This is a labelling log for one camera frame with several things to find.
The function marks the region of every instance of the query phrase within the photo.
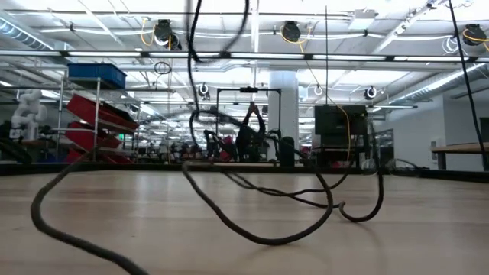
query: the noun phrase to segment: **wooden tabletop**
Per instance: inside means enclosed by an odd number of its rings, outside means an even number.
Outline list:
[[[34,194],[55,175],[0,177],[0,274],[121,275],[119,267],[69,247],[32,225]],[[217,173],[196,182],[240,226],[268,238],[297,233],[323,209],[244,190]],[[318,188],[310,175],[243,174],[290,192]],[[341,175],[325,176],[333,184]],[[130,257],[149,274],[486,274],[489,185],[389,176],[378,216],[354,224],[335,210],[315,233],[265,247],[225,227],[182,173],[99,171],[70,174],[43,204],[49,224]],[[334,191],[350,215],[377,198],[375,176],[349,176]],[[324,194],[304,198],[324,202]]]
[[[489,150],[489,142],[484,142],[484,148]],[[479,143],[472,144],[454,144],[443,147],[431,148],[433,153],[452,153],[452,154],[479,154],[481,145]]]

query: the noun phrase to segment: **blue bin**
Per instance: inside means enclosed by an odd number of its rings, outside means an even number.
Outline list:
[[[68,78],[87,89],[97,88],[97,79],[102,80],[101,89],[125,89],[126,74],[109,63],[68,64]]]

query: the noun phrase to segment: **white column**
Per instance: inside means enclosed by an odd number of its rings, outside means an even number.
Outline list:
[[[282,137],[292,137],[296,149],[299,148],[299,91],[295,71],[272,71],[268,82],[269,89],[282,89],[282,108],[280,130]],[[268,128],[279,128],[279,95],[268,93]],[[275,147],[270,143],[268,159],[276,159]]]

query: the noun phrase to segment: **black monitor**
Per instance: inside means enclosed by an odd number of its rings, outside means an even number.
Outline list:
[[[348,114],[350,134],[367,134],[367,108],[364,105],[344,105],[342,108]],[[337,106],[315,106],[314,119],[315,134],[345,136],[347,133],[345,113]]]

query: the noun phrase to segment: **tangled cable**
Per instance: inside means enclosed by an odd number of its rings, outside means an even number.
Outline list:
[[[187,0],[187,6],[186,6],[186,9],[187,9],[187,13],[186,13],[187,30],[190,29],[190,27],[189,27],[190,3],[191,3],[191,1]],[[195,62],[203,62],[199,59],[199,57],[196,54],[196,51],[193,48],[193,37],[195,35],[195,29],[196,29],[197,20],[199,17],[199,11],[200,11],[201,4],[202,4],[202,0],[199,0],[197,2],[197,7],[196,7],[196,12],[195,12],[195,17],[193,19],[192,28],[191,28],[190,32],[187,32],[187,37],[186,37],[188,47],[189,47],[189,56],[188,56],[188,60],[187,60],[188,73],[189,73],[190,82],[192,84],[191,86],[193,88],[193,96],[194,96],[194,100],[195,100],[195,104],[196,104],[195,110],[192,111],[191,116],[190,116],[190,120],[189,120],[189,127],[190,127],[190,133],[192,135],[192,139],[194,140],[194,142],[196,142],[196,137],[195,137],[194,129],[193,129],[193,122],[194,121],[197,121],[203,125],[214,125],[215,124],[215,121],[200,120],[199,119],[200,115],[212,116],[212,117],[215,117],[216,119],[218,119],[219,121],[225,121],[228,124],[233,124],[234,126],[237,126],[240,128],[247,128],[251,134],[253,134],[257,138],[259,138],[260,137],[259,133],[257,133],[256,131],[254,131],[253,129],[248,127],[247,125],[243,125],[241,122],[239,122],[238,120],[236,120],[232,116],[223,114],[221,112],[218,112],[217,110],[199,109],[199,100],[198,100],[199,97],[198,97],[198,92],[196,91],[196,87],[193,83],[191,63],[192,63],[192,59],[194,59]],[[222,56],[225,56],[227,54],[227,50],[229,50],[232,47],[232,45],[238,40],[241,33],[245,29],[245,25],[246,25],[247,18],[248,18],[248,9],[249,9],[249,0],[246,0],[245,1],[245,10],[244,10],[244,15],[243,15],[243,22],[241,24],[241,28],[240,28],[239,32],[237,33],[237,35],[224,48],[224,50],[222,51]],[[176,116],[181,115],[181,114],[186,113],[186,112],[188,112],[188,111],[173,113],[173,114],[168,115],[167,117],[168,118],[176,117]],[[374,133],[373,125],[370,124],[370,126],[371,126],[371,132]],[[292,146],[292,145],[288,144],[287,142],[283,142],[282,140],[276,139],[273,136],[266,136],[265,138],[272,140],[274,142],[280,143],[283,146],[289,146],[289,147]],[[345,212],[346,202],[340,202],[338,205],[334,205],[334,203],[333,203],[332,189],[339,186],[346,179],[346,177],[348,176],[348,172],[346,172],[343,175],[343,177],[336,184],[334,184],[333,186],[330,187],[330,186],[328,186],[327,182],[322,177],[319,170],[316,167],[314,167],[313,165],[311,165],[310,163],[306,162],[306,165],[308,166],[308,168],[310,168],[311,171],[313,171],[314,174],[317,176],[322,188],[321,189],[304,189],[304,190],[300,190],[298,192],[286,193],[286,192],[282,192],[282,191],[277,190],[277,189],[255,186],[254,184],[250,183],[249,181],[247,181],[242,176],[239,176],[237,173],[227,173],[224,171],[223,167],[210,166],[209,165],[210,170],[214,170],[214,171],[218,171],[220,173],[223,173],[229,179],[231,179],[233,182],[235,182],[236,184],[238,184],[242,188],[256,189],[258,192],[261,192],[261,193],[264,193],[264,194],[267,194],[270,196],[289,197],[289,198],[294,199],[296,201],[303,202],[303,203],[306,203],[308,205],[313,205],[315,207],[325,209],[324,214],[321,216],[321,218],[317,222],[313,223],[311,226],[309,226],[308,228],[306,228],[305,230],[303,230],[301,232],[298,232],[298,233],[291,235],[291,236],[286,236],[284,238],[262,238],[262,237],[259,237],[257,235],[250,233],[249,231],[246,231],[245,229],[243,229],[242,227],[236,225],[233,221],[231,221],[222,212],[222,210],[199,188],[196,181],[190,176],[190,173],[189,173],[190,168],[193,165],[202,165],[201,163],[185,162],[182,165],[182,170],[183,170],[183,175],[189,180],[190,185],[196,191],[197,195],[207,203],[207,205],[216,213],[216,215],[221,219],[221,221],[226,226],[228,226],[232,231],[238,233],[240,236],[247,238],[248,240],[253,241],[257,244],[282,245],[282,244],[289,244],[290,242],[298,241],[301,238],[304,238],[307,235],[312,234],[315,230],[320,228],[326,222],[326,220],[329,218],[329,216],[331,215],[332,210],[334,208],[339,208],[340,213],[346,219],[348,219],[352,222],[368,221],[368,220],[372,219],[378,213],[379,209],[382,206],[382,202],[384,199],[384,180],[383,180],[383,171],[382,171],[382,169],[380,169],[380,165],[379,165],[379,157],[377,155],[377,145],[376,145],[375,138],[372,139],[372,143],[373,143],[373,158],[374,158],[375,166],[377,168],[377,177],[378,177],[378,186],[379,186],[378,195],[379,196],[378,196],[377,203],[376,203],[374,209],[370,213],[368,213],[366,216],[362,216],[362,217],[353,217],[353,216],[350,216],[348,213],[346,213]],[[65,244],[69,244],[71,246],[74,246],[75,248],[79,248],[81,250],[84,250],[87,253],[90,253],[90,254],[95,255],[97,257],[111,261],[112,263],[120,266],[122,269],[124,269],[129,274],[147,275],[148,273],[144,269],[139,267],[137,264],[133,263],[130,259],[128,259],[128,258],[126,258],[120,254],[117,254],[114,251],[110,251],[110,250],[105,249],[103,247],[100,247],[96,244],[85,241],[81,238],[78,238],[78,237],[72,236],[70,234],[67,234],[65,232],[62,232],[60,230],[57,230],[57,229],[49,226],[42,218],[40,207],[41,207],[41,203],[44,200],[44,197],[69,172],[74,171],[81,164],[81,162],[84,159],[86,159],[89,155],[94,154],[98,148],[99,147],[94,147],[93,149],[91,149],[91,151],[89,151],[89,152],[85,153],[83,156],[81,156],[81,158],[79,158],[75,163],[72,163],[71,165],[69,165],[68,167],[63,169],[63,171],[61,171],[53,180],[51,180],[46,186],[44,186],[36,194],[32,204],[31,204],[32,221],[33,221],[35,227],[39,231],[43,232],[44,234],[46,234],[46,235],[48,235],[48,236],[50,236],[50,237],[52,237],[58,241],[62,241]],[[299,155],[303,160],[306,159],[305,156],[302,155],[298,150],[296,150],[295,148],[293,150],[294,150],[295,154]],[[316,202],[310,202],[306,199],[302,199],[302,198],[298,197],[299,195],[302,195],[305,193],[325,193],[326,204],[319,204]]]

